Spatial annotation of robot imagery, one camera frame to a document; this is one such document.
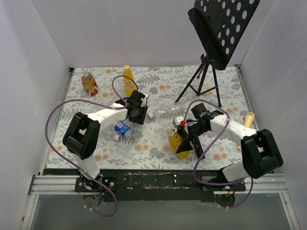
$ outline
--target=plastic bottle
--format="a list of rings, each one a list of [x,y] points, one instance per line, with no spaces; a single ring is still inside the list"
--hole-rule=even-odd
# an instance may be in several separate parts
[[[124,66],[123,75],[128,76],[134,80],[130,67],[128,65]],[[134,90],[136,90],[136,85],[129,78],[123,78],[126,95],[130,96]]]
[[[160,106],[148,114],[149,118],[164,118],[167,116],[178,116],[185,112],[185,103],[176,102]]]
[[[248,112],[245,115],[245,121],[244,121],[244,126],[247,128],[251,127],[251,124],[253,123],[253,121],[255,120],[255,114],[253,112]]]
[[[130,126],[128,126],[122,121],[117,122],[114,129],[117,132],[119,132],[121,135],[123,135],[126,139],[129,139],[132,142],[137,141],[137,139],[139,139],[140,137],[139,134],[135,130],[133,130]],[[115,135],[114,140],[119,141],[120,136],[118,137],[118,135],[117,136]]]
[[[174,153],[176,153],[179,145],[182,142],[182,138],[178,133],[176,133],[171,128],[167,130],[167,135],[168,135],[169,145],[171,146]],[[179,158],[184,159],[184,158],[187,158],[189,156],[190,151],[185,151],[185,152],[176,153],[176,154],[177,154],[177,156],[179,156]]]
[[[98,86],[95,78],[87,70],[83,71],[82,74],[81,81],[83,88],[91,97],[93,97],[98,93]]]

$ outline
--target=yellow bottle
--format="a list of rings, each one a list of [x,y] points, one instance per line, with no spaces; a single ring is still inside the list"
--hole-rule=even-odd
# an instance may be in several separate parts
[[[171,146],[174,153],[176,153],[179,145],[182,142],[182,138],[178,133],[174,132],[172,129],[167,130],[167,135],[168,135],[169,145]],[[190,151],[185,151],[185,152],[176,153],[176,154],[177,156],[179,156],[179,158],[184,159],[189,156]]]
[[[124,66],[123,75],[128,76],[128,77],[130,77],[134,80],[132,72],[131,72],[130,67],[128,65]],[[134,90],[136,90],[136,85],[129,78],[123,78],[123,81],[124,81],[126,95],[130,96],[132,94],[132,92]]]

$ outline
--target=perforated metal panel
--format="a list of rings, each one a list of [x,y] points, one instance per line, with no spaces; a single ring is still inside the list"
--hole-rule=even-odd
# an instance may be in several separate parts
[[[210,64],[224,70],[260,0],[196,0],[189,19]]]

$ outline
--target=floral mat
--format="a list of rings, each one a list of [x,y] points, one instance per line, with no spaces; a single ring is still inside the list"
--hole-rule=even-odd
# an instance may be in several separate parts
[[[140,91],[149,94],[147,113],[161,105],[173,103],[196,69],[196,66],[131,68]],[[92,98],[89,97],[82,87],[81,76],[84,70],[88,70],[93,74],[99,88],[99,93]],[[118,100],[112,91],[111,82],[115,76],[122,74],[122,71],[123,68],[76,68],[66,100],[81,98],[111,105],[114,101]],[[227,67],[226,70],[217,71],[216,73],[222,108],[230,114],[232,120],[243,124],[245,114],[248,112],[248,106],[236,68]],[[199,82],[200,79],[195,79],[192,85],[197,88]],[[125,96],[122,79],[116,80],[115,86],[118,92]],[[209,68],[203,91],[213,86],[213,74],[211,68]],[[217,104],[215,91],[210,91],[197,97],[190,88],[181,98],[181,101],[184,101],[186,106],[188,106],[189,102],[197,98],[209,100]],[[215,110],[211,105],[206,104],[206,107],[212,111]],[[62,144],[62,138],[68,125],[76,112],[81,111],[87,114],[100,109],[101,107],[99,106],[80,102],[64,105],[53,139],[56,149],[75,162],[72,154]],[[115,142],[113,140],[115,125],[110,125],[101,130],[94,152],[97,164],[101,169],[193,169],[197,160],[196,153],[191,151],[189,157],[180,159],[168,144],[166,130],[172,127],[172,121],[172,117],[149,119],[148,115],[146,115],[144,125],[127,121],[126,123],[135,128],[141,135],[141,139],[137,143],[128,141]],[[200,137],[203,149],[209,145],[216,135],[216,133],[207,132]],[[237,150],[236,144],[222,136],[208,151],[206,159],[200,162],[198,169],[217,170],[240,160],[242,160],[241,151]],[[65,169],[73,168],[73,166],[50,149],[47,168]]]

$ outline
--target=clear plastic bottle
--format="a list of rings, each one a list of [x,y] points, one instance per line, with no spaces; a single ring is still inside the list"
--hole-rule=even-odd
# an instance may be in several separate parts
[[[179,145],[182,142],[182,138],[178,133],[176,133],[171,128],[167,130],[167,135],[168,135],[169,145],[171,146],[174,153],[176,153]],[[179,156],[179,158],[185,159],[189,156],[190,151],[180,152],[180,153],[176,153],[176,154],[177,154],[177,156]]]
[[[186,110],[184,102],[176,102],[160,106],[148,114],[149,118],[164,118],[167,116],[178,116]]]
[[[134,129],[122,121],[117,122],[114,129],[123,135],[125,139],[131,140],[132,142],[135,142],[140,138],[140,135]],[[118,135],[115,135],[114,140],[119,141],[120,136],[118,137]]]

